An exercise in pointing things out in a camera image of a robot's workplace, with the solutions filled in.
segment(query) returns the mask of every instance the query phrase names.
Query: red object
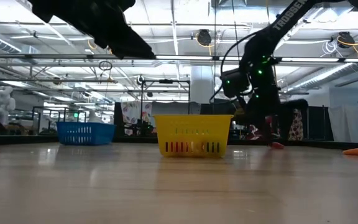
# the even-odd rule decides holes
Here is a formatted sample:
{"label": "red object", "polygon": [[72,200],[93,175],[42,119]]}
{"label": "red object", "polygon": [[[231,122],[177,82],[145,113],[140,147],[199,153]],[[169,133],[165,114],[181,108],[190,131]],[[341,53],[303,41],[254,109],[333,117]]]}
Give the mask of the red object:
{"label": "red object", "polygon": [[273,142],[271,145],[272,149],[284,149],[284,145],[278,142]]}

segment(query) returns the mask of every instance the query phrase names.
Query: ceiling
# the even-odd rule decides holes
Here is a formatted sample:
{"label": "ceiling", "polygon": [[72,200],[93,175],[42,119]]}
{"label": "ceiling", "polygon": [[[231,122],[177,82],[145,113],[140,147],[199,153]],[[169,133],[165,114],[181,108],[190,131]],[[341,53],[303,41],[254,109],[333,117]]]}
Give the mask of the ceiling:
{"label": "ceiling", "polygon": [[[264,1],[234,1],[234,14],[231,1],[225,1],[222,6],[215,7],[210,0],[137,0],[134,7],[125,12],[127,23],[143,37],[152,47],[156,55],[224,55],[228,48],[245,35],[263,29],[275,19],[277,13],[282,12],[291,1],[279,0],[269,2],[269,16],[267,15]],[[0,0],[0,39],[7,43],[23,48],[32,46],[40,54],[108,54],[104,49],[95,48],[93,40],[77,31],[74,27],[57,17],[50,21],[48,27],[27,7],[26,0]],[[326,54],[324,47],[331,37],[337,37],[340,31],[348,31],[358,43],[358,11],[352,10],[348,3],[331,5],[304,24],[298,31],[295,31],[288,41],[280,46],[274,53],[276,57],[354,57],[356,52],[353,48],[340,49],[332,54]],[[175,16],[176,38],[178,39],[177,48],[175,47],[175,32],[172,26],[173,16]],[[211,48],[200,46],[193,38],[200,29],[209,29],[211,37],[217,38]],[[239,46],[239,55],[243,54],[244,44]],[[233,50],[229,55],[237,56],[237,51]],[[114,68],[110,71],[102,71],[98,68],[99,61],[83,63],[81,60],[61,60],[67,63],[83,63],[79,66],[58,66],[56,60],[38,60],[39,64],[49,66],[33,66],[33,72],[37,78],[62,79],[84,79],[92,80],[94,77],[102,76],[107,79],[109,76],[118,81],[113,83],[87,83],[85,88],[95,90],[136,90],[136,78],[142,75],[146,79],[159,80],[163,78],[189,80],[191,67],[194,63],[186,61],[176,61],[175,63],[162,63],[144,60],[112,60]],[[30,67],[23,61],[0,60],[1,67],[9,67],[17,74],[0,73],[0,78],[20,77],[29,78]],[[211,68],[216,66],[216,76],[219,76],[219,66],[214,62],[207,63],[205,66]],[[282,87],[291,85],[310,73],[319,70],[322,66],[316,64],[302,63],[291,65],[277,65],[277,80]],[[224,70],[236,68],[236,64],[225,65]],[[54,85],[53,83],[28,83],[28,85],[42,88],[74,88],[67,83]],[[158,84],[157,87],[150,87],[150,90],[183,90],[177,84],[166,85]],[[55,96],[57,93],[46,93],[48,96]],[[64,93],[65,96],[76,96],[70,92]],[[105,95],[112,100],[133,100],[134,95],[126,93],[107,93]],[[154,94],[148,97],[149,100],[187,100],[187,93],[165,93]]]}

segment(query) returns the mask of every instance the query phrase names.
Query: metal frame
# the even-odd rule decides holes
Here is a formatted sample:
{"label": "metal frame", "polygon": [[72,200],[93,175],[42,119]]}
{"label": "metal frame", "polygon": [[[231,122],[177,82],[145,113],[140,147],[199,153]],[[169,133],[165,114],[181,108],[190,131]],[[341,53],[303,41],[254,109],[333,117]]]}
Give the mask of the metal frame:
{"label": "metal frame", "polygon": [[[158,91],[153,91],[153,90],[150,90],[148,91],[147,89],[150,88],[155,82],[161,82],[161,81],[166,81],[166,80],[142,80],[142,87],[140,89],[140,123],[142,124],[143,123],[143,116],[142,116],[142,113],[143,113],[143,95],[145,93],[145,91],[147,93],[156,93]],[[183,89],[185,89],[185,93],[188,93],[188,114],[190,114],[190,81],[189,80],[169,80],[170,82],[172,83],[178,83]],[[146,89],[144,89],[144,85],[147,84],[147,83],[151,83]],[[183,87],[183,85],[181,85],[181,83],[187,83],[188,86],[189,86],[189,90],[187,91],[185,87]]]}

